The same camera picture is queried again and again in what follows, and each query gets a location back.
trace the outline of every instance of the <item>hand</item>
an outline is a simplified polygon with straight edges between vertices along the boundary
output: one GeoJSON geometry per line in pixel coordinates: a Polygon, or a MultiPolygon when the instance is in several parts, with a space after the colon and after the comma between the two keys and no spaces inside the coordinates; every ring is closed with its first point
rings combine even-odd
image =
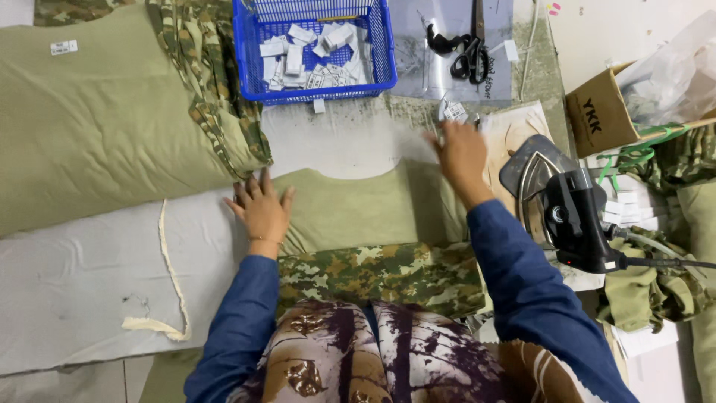
{"type": "Polygon", "coordinates": [[[445,139],[441,146],[435,133],[423,136],[432,145],[440,160],[442,174],[453,186],[455,193],[470,211],[473,207],[495,198],[489,186],[483,181],[483,171],[488,150],[485,141],[472,125],[456,122],[440,122],[445,139]]]}
{"type": "Polygon", "coordinates": [[[279,245],[284,241],[289,229],[291,204],[296,189],[289,187],[279,202],[279,196],[266,168],[261,170],[261,186],[252,175],[246,181],[246,189],[239,183],[234,184],[233,189],[239,204],[228,197],[224,197],[224,202],[246,225],[251,240],[248,253],[275,260],[279,256],[279,245]]]}

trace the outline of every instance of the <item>camouflage garment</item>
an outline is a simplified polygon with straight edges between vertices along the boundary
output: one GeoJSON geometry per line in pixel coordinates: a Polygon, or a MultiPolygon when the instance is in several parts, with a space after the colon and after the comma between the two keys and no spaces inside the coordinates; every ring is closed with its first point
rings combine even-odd
{"type": "Polygon", "coordinates": [[[279,258],[278,316],[304,298],[416,303],[448,318],[485,306],[485,287],[469,242],[356,247],[279,258]]]}
{"type": "Polygon", "coordinates": [[[679,188],[716,177],[716,123],[687,131],[653,146],[654,157],[620,168],[650,187],[673,193],[679,188]]]}
{"type": "MultiPolygon", "coordinates": [[[[55,27],[92,21],[134,0],[37,0],[34,24],[55,27]]],[[[182,80],[195,91],[189,116],[202,128],[227,171],[248,178],[231,162],[224,141],[221,112],[238,118],[251,153],[270,164],[269,142],[261,131],[261,104],[241,97],[234,57],[231,0],[147,0],[147,13],[160,46],[167,52],[182,80]],[[201,43],[201,51],[196,45],[201,43]]]]}
{"type": "MultiPolygon", "coordinates": [[[[660,231],[632,227],[635,234],[656,240],[677,254],[693,260],[686,250],[667,241],[660,231]]],[[[627,257],[670,259],[665,253],[642,242],[623,240],[610,245],[627,257]]],[[[654,333],[664,327],[664,319],[671,322],[690,321],[694,316],[714,305],[713,295],[697,278],[682,267],[629,266],[626,270],[606,275],[604,287],[599,289],[597,319],[625,331],[636,331],[648,325],[654,333]]]]}

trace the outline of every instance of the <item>label tag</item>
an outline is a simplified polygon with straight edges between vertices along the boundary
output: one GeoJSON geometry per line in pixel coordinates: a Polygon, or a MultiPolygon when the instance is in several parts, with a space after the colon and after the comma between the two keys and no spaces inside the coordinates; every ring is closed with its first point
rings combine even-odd
{"type": "Polygon", "coordinates": [[[49,51],[52,53],[52,56],[57,56],[58,54],[65,54],[65,53],[72,53],[76,52],[77,49],[77,40],[73,39],[71,41],[64,41],[64,42],[55,42],[49,44],[49,51]]]}

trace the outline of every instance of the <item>cardboard box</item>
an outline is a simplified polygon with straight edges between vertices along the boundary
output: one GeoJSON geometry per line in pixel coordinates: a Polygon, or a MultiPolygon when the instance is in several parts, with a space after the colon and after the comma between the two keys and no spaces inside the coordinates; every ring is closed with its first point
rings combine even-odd
{"type": "MultiPolygon", "coordinates": [[[[610,67],[566,96],[567,113],[572,122],[577,156],[592,154],[633,143],[652,140],[666,131],[640,136],[632,125],[627,106],[619,92],[614,76],[633,62],[610,67]]],[[[707,113],[703,120],[687,123],[691,128],[716,123],[716,110],[707,113]]]]}

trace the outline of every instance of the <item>blue long-sleeve shirt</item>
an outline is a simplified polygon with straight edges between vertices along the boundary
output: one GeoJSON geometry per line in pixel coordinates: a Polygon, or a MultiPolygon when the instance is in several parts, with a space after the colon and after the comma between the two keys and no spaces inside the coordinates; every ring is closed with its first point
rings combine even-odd
{"type": "MultiPolygon", "coordinates": [[[[605,402],[638,402],[601,331],[520,222],[491,200],[470,210],[468,226],[500,339],[548,349],[605,402]]],[[[276,330],[278,299],[278,263],[262,256],[244,259],[209,328],[204,357],[184,385],[188,403],[223,403],[256,370],[276,330]]]]}

